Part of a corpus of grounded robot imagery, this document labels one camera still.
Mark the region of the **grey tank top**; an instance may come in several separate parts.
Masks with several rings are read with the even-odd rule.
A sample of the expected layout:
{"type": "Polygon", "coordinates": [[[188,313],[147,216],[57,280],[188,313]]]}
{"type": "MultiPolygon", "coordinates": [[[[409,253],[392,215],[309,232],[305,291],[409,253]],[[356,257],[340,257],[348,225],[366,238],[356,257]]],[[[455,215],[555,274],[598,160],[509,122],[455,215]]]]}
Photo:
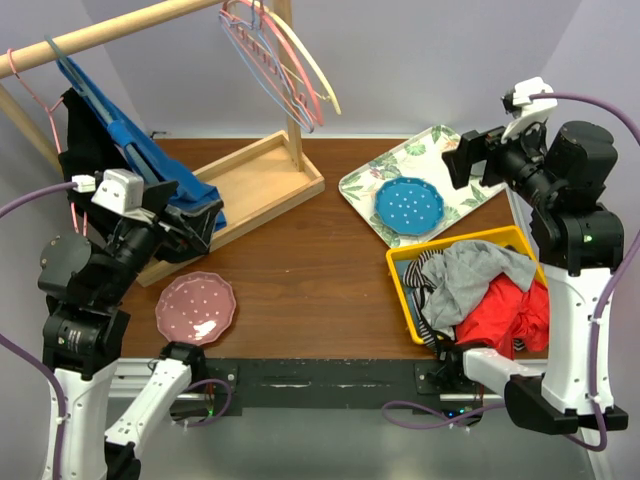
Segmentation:
{"type": "Polygon", "coordinates": [[[476,239],[425,251],[419,260],[419,273],[432,287],[421,313],[437,331],[462,323],[499,275],[526,292],[537,271],[537,263],[529,256],[476,239]]]}

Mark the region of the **light blue wire hanger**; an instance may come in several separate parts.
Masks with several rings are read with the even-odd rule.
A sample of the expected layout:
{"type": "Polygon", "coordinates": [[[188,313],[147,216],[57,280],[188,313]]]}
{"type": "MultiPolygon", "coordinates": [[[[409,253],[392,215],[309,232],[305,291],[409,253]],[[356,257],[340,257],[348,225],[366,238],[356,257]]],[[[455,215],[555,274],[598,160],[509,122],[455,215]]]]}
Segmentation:
{"type": "Polygon", "coordinates": [[[225,1],[218,13],[220,26],[269,97],[303,131],[322,123],[318,101],[310,99],[310,80],[289,41],[261,1],[225,1]]]}

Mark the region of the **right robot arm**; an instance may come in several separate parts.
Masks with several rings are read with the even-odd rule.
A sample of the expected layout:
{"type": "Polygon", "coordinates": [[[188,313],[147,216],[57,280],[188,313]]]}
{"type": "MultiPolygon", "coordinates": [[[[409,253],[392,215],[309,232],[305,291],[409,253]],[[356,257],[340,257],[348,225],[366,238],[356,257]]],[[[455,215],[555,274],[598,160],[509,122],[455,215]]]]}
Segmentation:
{"type": "Polygon", "coordinates": [[[486,386],[502,396],[512,422],[527,430],[625,430],[629,416],[609,384],[605,290],[622,270],[624,228],[598,201],[618,159],[614,138],[585,121],[565,123],[551,143],[540,122],[510,139],[502,137],[506,131],[469,131],[443,160],[455,188],[467,185],[472,166],[483,161],[482,185],[505,182],[531,206],[549,293],[547,367],[526,369],[474,341],[455,348],[446,382],[459,393],[486,386]]]}

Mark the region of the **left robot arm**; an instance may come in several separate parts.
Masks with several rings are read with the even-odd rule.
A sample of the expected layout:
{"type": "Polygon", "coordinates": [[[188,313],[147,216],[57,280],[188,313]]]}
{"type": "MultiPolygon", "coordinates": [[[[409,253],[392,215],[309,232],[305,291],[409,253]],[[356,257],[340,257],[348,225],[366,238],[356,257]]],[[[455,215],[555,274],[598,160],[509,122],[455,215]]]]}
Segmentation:
{"type": "Polygon", "coordinates": [[[201,244],[222,209],[214,200],[193,212],[173,207],[175,182],[142,186],[121,170],[101,178],[77,175],[66,188],[117,216],[105,245],[73,232],[44,248],[38,286],[46,296],[39,366],[50,385],[47,479],[135,479],[143,448],[177,396],[212,392],[201,347],[172,340],[150,380],[113,425],[106,422],[109,391],[130,317],[124,295],[160,246],[201,244]]]}

